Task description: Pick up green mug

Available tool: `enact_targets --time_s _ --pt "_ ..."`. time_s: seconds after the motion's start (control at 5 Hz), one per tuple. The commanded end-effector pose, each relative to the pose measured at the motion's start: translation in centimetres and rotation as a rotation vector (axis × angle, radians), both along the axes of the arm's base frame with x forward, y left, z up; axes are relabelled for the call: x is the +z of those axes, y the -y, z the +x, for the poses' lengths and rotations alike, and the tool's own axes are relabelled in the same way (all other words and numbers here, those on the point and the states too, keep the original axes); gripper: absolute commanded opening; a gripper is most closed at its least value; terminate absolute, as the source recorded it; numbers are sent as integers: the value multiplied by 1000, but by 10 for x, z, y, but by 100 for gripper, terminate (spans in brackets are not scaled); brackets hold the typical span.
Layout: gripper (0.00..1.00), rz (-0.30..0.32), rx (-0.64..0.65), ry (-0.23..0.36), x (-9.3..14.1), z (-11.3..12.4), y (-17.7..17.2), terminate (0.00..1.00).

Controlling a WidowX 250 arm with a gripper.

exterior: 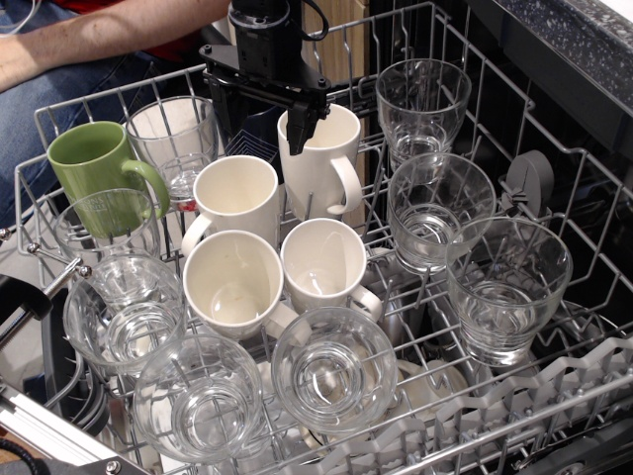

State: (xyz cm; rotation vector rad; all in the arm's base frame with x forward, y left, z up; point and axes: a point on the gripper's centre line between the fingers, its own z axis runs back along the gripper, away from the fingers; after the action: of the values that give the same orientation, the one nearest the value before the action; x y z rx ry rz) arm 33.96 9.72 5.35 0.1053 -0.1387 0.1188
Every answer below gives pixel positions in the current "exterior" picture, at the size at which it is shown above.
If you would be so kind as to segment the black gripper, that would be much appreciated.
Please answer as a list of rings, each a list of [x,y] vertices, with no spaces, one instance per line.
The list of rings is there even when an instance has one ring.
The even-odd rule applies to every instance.
[[[277,105],[288,110],[290,155],[302,153],[327,108],[329,82],[302,57],[303,43],[327,36],[325,14],[314,1],[233,1],[228,19],[235,44],[200,49],[223,146],[248,116]]]

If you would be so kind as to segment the person's forearm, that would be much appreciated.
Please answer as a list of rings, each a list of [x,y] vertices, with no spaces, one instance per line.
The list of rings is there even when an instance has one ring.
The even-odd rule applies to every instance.
[[[226,16],[227,1],[120,1],[1,40],[1,90],[48,70],[185,37]]]

